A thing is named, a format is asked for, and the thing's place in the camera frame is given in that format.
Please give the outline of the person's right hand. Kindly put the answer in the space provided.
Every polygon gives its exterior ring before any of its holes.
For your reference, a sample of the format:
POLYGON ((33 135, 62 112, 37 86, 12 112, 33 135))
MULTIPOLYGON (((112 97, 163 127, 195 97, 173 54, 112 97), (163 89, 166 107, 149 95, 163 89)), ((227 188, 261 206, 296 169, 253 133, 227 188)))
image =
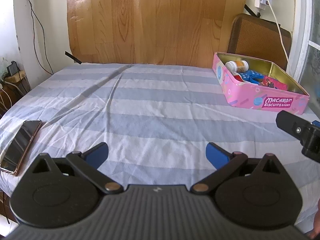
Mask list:
POLYGON ((315 214, 313 221, 313 229, 309 233, 308 237, 310 239, 315 239, 320 233, 320 200, 318 201, 318 211, 315 214))

